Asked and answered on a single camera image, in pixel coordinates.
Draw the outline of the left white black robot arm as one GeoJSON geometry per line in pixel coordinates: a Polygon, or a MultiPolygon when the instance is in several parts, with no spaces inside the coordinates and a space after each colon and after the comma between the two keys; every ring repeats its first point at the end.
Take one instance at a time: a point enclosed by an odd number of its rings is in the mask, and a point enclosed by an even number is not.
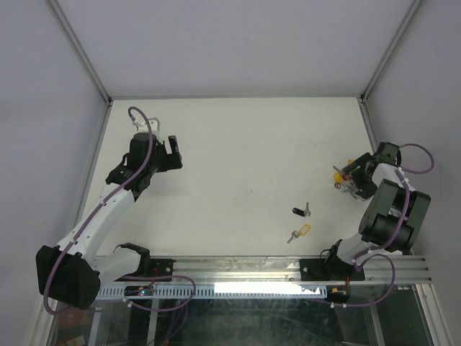
{"type": "Polygon", "coordinates": [[[145,247],[124,243],[106,256],[97,252],[116,220],[149,187],[153,175],[181,168],[175,136],[160,141],[148,133],[136,133],[89,214],[54,247],[42,246],[37,252],[37,281],[43,298],[84,310],[105,285],[125,275],[136,280],[148,277],[151,254],[145,247]]]}

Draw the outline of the key with black tag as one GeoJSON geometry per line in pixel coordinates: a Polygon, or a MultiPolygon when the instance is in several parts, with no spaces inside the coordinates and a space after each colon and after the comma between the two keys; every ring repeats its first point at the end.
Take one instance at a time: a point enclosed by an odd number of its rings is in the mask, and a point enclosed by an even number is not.
{"type": "Polygon", "coordinates": [[[305,207],[303,209],[301,208],[293,208],[292,209],[292,212],[297,215],[297,216],[301,216],[301,217],[306,217],[306,216],[310,216],[311,215],[311,212],[310,212],[310,208],[309,208],[309,202],[307,202],[305,204],[305,207]]]}

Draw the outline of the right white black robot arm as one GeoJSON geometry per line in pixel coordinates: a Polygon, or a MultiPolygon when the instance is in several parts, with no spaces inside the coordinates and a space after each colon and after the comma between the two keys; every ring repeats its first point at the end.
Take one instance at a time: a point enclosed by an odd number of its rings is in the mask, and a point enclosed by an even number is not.
{"type": "Polygon", "coordinates": [[[377,254],[411,249],[429,209],[431,197],[411,185],[401,166],[403,147],[381,142],[374,153],[365,153],[337,169],[340,182],[352,197],[369,201],[358,232],[338,240],[321,260],[321,273],[329,280],[343,280],[360,272],[377,254]]]}

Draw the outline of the large keyring with coloured keys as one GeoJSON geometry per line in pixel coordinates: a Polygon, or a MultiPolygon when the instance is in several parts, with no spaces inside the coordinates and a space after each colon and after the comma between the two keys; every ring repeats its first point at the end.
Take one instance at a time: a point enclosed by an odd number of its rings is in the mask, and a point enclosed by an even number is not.
{"type": "Polygon", "coordinates": [[[356,195],[357,184],[352,180],[352,176],[350,174],[344,173],[341,169],[336,166],[332,166],[333,172],[333,180],[332,183],[328,184],[328,186],[334,187],[335,189],[341,191],[342,193],[349,193],[354,199],[358,199],[356,195]]]}

